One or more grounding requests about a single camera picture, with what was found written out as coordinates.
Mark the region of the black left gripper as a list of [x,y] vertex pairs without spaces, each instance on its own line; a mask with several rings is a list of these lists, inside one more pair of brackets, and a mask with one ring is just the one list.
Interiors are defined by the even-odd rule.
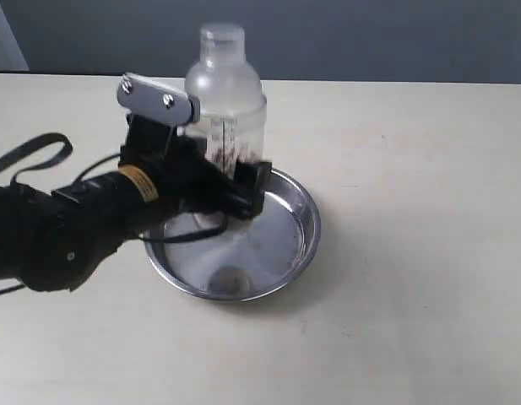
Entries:
[[222,212],[253,219],[263,211],[272,162],[238,160],[234,178],[209,162],[204,140],[134,114],[117,168],[52,191],[59,236],[139,236],[180,213]]

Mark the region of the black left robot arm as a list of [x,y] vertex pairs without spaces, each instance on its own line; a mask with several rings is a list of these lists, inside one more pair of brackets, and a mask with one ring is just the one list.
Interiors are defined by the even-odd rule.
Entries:
[[127,122],[113,171],[50,193],[17,178],[0,186],[0,280],[72,291],[123,243],[179,214],[249,220],[263,211],[270,162],[238,162],[227,176],[205,158],[202,138],[134,114]]

